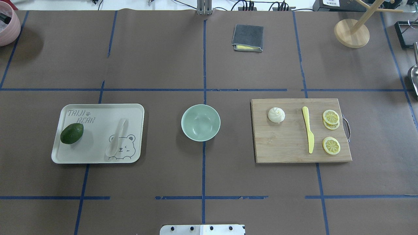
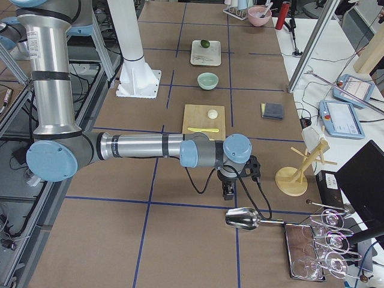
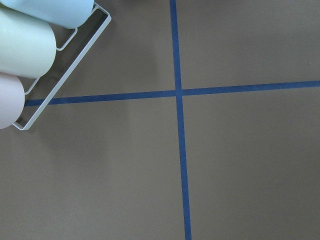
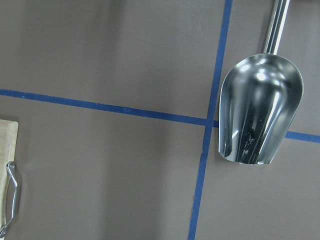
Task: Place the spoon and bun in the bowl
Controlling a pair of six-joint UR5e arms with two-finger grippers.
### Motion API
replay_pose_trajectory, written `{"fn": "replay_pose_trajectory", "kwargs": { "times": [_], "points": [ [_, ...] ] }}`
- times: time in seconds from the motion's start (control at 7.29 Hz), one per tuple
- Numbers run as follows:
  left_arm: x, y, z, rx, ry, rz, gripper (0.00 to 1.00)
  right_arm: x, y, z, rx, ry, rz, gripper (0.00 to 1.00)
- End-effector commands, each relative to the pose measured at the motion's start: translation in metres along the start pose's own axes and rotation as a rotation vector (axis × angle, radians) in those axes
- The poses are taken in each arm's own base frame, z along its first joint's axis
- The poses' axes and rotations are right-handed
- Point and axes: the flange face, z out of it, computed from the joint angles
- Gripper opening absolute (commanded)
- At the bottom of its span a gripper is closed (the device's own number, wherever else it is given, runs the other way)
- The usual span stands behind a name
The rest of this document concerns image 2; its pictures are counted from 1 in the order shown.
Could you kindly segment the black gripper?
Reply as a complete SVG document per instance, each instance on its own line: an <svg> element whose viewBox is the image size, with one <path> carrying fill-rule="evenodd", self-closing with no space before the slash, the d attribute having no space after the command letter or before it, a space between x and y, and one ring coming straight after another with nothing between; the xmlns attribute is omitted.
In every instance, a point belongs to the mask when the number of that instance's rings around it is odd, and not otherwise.
<svg viewBox="0 0 384 288"><path fill-rule="evenodd" d="M250 177L254 182L260 183L260 163L256 156L251 155L246 163L235 163L225 159L223 166L217 171L222 182L223 198L233 200L235 196L234 183L238 179Z"/></svg>

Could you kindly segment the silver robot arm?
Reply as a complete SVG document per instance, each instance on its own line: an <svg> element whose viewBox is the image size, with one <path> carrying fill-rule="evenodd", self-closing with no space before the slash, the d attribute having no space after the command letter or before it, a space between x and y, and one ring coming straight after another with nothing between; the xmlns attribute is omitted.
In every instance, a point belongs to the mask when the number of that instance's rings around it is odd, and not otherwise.
<svg viewBox="0 0 384 288"><path fill-rule="evenodd" d="M72 26L92 21L88 1L15 1L17 19L25 27L31 79L39 125L26 153L29 169L49 182L60 182L96 161L110 158L176 158L184 168L208 167L230 200L234 184L260 180L260 165L250 140L233 134L224 141L192 134L84 132L75 122L67 34Z"/></svg>

